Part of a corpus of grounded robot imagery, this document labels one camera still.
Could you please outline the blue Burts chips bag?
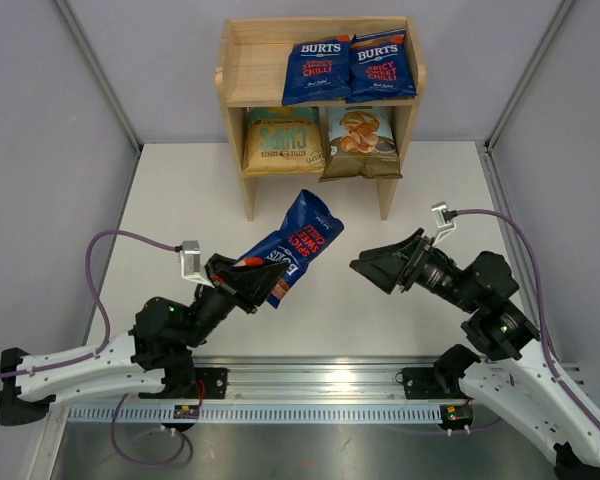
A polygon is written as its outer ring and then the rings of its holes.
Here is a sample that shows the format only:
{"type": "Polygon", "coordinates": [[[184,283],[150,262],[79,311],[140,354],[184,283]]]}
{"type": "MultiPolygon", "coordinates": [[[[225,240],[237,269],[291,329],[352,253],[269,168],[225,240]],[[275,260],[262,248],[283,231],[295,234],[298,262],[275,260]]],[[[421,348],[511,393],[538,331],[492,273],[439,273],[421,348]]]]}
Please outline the blue Burts chips bag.
{"type": "Polygon", "coordinates": [[[266,301],[278,308],[281,300],[316,259],[342,232],[343,222],[313,192],[302,189],[280,227],[243,254],[235,267],[286,262],[285,273],[266,301]]]}
{"type": "Polygon", "coordinates": [[[283,106],[346,98],[352,35],[298,43],[288,58],[283,106]]]}
{"type": "Polygon", "coordinates": [[[347,103],[416,95],[405,47],[405,29],[355,36],[350,45],[347,103]]]}

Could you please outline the light blue cassava chips bag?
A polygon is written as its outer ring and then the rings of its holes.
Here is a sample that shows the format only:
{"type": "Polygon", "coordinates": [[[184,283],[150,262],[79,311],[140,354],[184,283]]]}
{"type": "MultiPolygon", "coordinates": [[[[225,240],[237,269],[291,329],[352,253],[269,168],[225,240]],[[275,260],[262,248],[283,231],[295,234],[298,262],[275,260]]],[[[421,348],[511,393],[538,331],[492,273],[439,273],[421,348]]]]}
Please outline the light blue cassava chips bag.
{"type": "Polygon", "coordinates": [[[327,107],[325,115],[328,152],[320,182],[402,178],[388,107],[327,107]]]}

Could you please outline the tan kettle chips bag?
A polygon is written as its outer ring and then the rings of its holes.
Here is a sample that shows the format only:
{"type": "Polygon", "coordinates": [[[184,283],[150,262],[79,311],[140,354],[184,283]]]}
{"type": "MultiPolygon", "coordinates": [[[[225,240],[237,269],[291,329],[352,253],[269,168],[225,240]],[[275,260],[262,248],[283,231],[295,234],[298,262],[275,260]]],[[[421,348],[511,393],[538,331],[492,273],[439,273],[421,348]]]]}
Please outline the tan kettle chips bag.
{"type": "Polygon", "coordinates": [[[247,115],[243,175],[322,172],[326,156],[316,107],[254,107],[247,115]]]}

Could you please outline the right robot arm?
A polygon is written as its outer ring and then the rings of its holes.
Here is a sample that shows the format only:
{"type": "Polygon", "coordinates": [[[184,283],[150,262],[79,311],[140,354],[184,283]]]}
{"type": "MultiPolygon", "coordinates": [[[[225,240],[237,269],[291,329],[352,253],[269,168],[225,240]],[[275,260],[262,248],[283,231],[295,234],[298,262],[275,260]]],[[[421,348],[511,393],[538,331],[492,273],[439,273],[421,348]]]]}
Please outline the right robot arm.
{"type": "Polygon", "coordinates": [[[535,325],[511,302],[518,284],[503,256],[481,252],[465,269],[416,230],[363,251],[351,268],[385,293],[418,285],[469,314],[434,364],[434,384],[491,409],[551,462],[559,479],[600,479],[600,409],[544,351],[535,325]]]}

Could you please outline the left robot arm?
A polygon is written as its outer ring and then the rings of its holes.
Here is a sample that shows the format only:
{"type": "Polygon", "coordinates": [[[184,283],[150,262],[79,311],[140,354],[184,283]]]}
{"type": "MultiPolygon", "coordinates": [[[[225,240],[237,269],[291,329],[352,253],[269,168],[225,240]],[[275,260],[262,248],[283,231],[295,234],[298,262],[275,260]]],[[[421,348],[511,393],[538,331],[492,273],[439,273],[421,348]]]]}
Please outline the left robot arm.
{"type": "Polygon", "coordinates": [[[128,332],[101,346],[46,355],[4,350],[0,425],[26,425],[57,408],[125,394],[146,399],[196,397],[202,389],[193,349],[203,345],[234,309],[256,313],[288,265],[215,254],[205,266],[210,282],[196,288],[191,304],[153,297],[128,332]]]}

